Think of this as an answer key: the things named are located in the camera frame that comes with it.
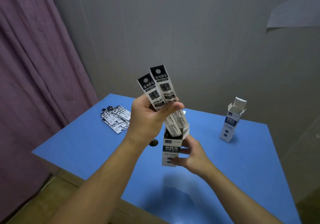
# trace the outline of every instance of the gray wall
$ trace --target gray wall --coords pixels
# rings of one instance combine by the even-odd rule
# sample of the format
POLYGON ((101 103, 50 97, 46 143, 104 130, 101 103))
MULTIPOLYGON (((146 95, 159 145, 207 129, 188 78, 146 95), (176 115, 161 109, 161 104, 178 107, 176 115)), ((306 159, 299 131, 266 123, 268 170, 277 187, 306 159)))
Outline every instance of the gray wall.
POLYGON ((165 64, 187 108, 246 99, 280 159, 320 113, 320 29, 266 30, 274 0, 55 2, 100 99, 141 95, 136 79, 165 64))

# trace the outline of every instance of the box flap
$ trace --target box flap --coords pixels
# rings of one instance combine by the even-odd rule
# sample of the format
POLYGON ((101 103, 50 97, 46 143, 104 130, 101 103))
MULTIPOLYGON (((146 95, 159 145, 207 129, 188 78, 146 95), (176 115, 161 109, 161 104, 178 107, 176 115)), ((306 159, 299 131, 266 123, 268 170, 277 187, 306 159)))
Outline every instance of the box flap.
POLYGON ((244 110, 245 107, 246 107, 246 104, 247 104, 246 100, 243 100, 243 99, 240 99, 238 97, 235 97, 233 106, 238 108, 238 109, 244 110))

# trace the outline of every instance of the right hand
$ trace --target right hand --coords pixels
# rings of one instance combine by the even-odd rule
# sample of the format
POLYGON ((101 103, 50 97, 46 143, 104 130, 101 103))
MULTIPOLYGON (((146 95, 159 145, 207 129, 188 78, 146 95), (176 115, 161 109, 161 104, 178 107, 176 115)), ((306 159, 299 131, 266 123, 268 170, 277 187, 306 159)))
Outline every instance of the right hand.
POLYGON ((175 157, 171 160, 171 163, 177 166, 183 166, 191 173, 204 178, 206 174, 215 166, 207 157, 199 141, 194 139, 191 135, 188 135, 182 142, 182 146, 186 148, 180 148, 180 153, 189 154, 189 157, 175 157))

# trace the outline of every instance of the left hand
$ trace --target left hand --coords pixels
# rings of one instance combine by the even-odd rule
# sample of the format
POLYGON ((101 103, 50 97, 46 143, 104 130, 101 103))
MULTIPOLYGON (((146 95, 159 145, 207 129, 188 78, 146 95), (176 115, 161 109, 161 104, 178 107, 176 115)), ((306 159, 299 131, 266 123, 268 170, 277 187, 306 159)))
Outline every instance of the left hand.
POLYGON ((145 148, 160 132, 163 121, 177 110, 180 102, 170 102, 156 112, 146 95, 136 98, 131 107, 131 119, 126 138, 145 148))

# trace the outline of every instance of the pile of refill packets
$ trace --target pile of refill packets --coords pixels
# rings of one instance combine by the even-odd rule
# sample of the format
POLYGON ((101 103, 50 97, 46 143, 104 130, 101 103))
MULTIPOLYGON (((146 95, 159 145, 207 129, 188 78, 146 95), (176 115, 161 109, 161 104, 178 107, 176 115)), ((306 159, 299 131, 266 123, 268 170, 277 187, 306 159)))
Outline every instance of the pile of refill packets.
POLYGON ((121 105, 117 107, 108 106, 102 109, 102 121, 111 127, 117 134, 128 129, 130 124, 131 112, 121 105))
MULTIPOLYGON (((138 83, 156 111, 171 101, 178 101, 164 65, 150 68, 150 73, 139 78, 138 83)), ((168 116, 164 124, 162 165, 175 167, 171 159, 179 156, 182 140, 189 134, 189 124, 182 110, 168 116)))

